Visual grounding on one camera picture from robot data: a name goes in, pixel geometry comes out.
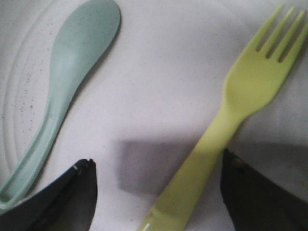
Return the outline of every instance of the white surface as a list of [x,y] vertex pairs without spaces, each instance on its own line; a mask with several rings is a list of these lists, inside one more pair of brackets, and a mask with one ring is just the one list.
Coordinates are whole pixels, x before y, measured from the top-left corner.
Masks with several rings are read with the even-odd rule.
[[[53,40],[85,0],[0,1],[0,183],[34,135]],[[97,163],[92,231],[134,231],[219,108],[224,78],[278,0],[117,0],[122,26],[81,86],[33,193],[81,158]],[[308,10],[306,0],[286,0]],[[308,201],[308,52],[233,150]],[[233,230],[216,169],[187,231]]]

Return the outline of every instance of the fork handle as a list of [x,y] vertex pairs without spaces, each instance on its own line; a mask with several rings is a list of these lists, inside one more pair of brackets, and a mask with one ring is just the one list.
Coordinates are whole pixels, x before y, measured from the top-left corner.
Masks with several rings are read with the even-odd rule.
[[181,231],[242,118],[226,107],[218,114],[137,231]]

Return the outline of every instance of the paper plate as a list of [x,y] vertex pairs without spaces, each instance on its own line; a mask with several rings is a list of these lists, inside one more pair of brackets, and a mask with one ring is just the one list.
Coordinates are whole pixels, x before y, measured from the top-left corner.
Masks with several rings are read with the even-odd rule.
[[[85,0],[0,3],[0,183],[39,126],[55,36]],[[134,231],[215,116],[225,76],[278,0],[117,0],[122,26],[85,81],[42,174],[38,192],[74,162],[97,164],[98,201],[91,231]],[[306,0],[286,0],[308,10]],[[308,201],[308,52],[275,100],[240,127],[231,146],[241,157],[267,144],[285,155],[246,161]],[[186,231],[234,230],[219,191],[220,166]]]

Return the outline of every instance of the spoon handle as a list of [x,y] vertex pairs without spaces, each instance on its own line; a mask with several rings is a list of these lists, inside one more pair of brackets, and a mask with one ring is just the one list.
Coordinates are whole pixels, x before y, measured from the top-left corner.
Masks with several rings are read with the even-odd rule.
[[0,187],[0,209],[10,208],[22,199],[39,174],[59,132],[70,104],[49,93],[44,119],[20,163]]

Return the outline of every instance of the fork tines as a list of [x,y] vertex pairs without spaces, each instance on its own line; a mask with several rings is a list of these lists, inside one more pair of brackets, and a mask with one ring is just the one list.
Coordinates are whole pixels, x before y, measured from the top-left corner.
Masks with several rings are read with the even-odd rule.
[[278,62],[294,60],[303,46],[308,34],[308,22],[305,21],[306,11],[304,10],[300,10],[292,24],[288,26],[288,22],[291,21],[290,18],[295,11],[294,7],[291,7],[271,32],[266,41],[262,43],[266,34],[269,32],[280,14],[282,7],[283,4],[279,5],[276,11],[258,30],[251,41],[251,45],[255,47],[257,52]]

